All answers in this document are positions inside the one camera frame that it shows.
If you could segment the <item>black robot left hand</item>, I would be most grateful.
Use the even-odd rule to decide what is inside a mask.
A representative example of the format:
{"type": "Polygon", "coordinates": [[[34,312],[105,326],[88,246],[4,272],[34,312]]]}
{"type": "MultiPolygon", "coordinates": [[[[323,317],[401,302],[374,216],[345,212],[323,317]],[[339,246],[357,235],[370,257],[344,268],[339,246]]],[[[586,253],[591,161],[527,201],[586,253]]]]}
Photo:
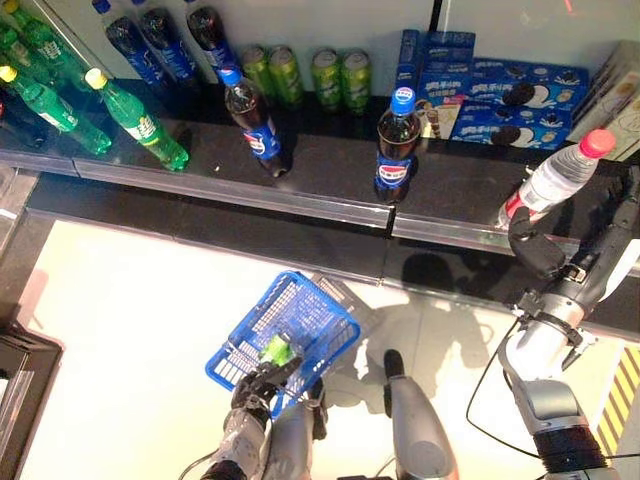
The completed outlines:
{"type": "Polygon", "coordinates": [[[263,362],[244,376],[236,385],[231,409],[248,412],[263,430],[271,419],[270,402],[279,389],[286,386],[289,377],[301,365],[302,358],[294,357],[283,365],[263,362]]]}

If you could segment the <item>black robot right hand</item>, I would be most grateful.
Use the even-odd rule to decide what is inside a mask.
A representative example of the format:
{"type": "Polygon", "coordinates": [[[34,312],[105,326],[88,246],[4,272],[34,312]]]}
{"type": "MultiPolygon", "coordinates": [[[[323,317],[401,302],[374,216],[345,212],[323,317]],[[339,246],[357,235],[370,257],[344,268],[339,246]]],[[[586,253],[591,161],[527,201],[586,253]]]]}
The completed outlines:
{"type": "Polygon", "coordinates": [[[516,258],[531,272],[550,282],[546,294],[555,294],[591,311],[622,283],[639,257],[639,168],[629,168],[608,224],[583,242],[571,259],[560,247],[538,232],[530,210],[516,210],[508,227],[508,241],[516,258]]]}

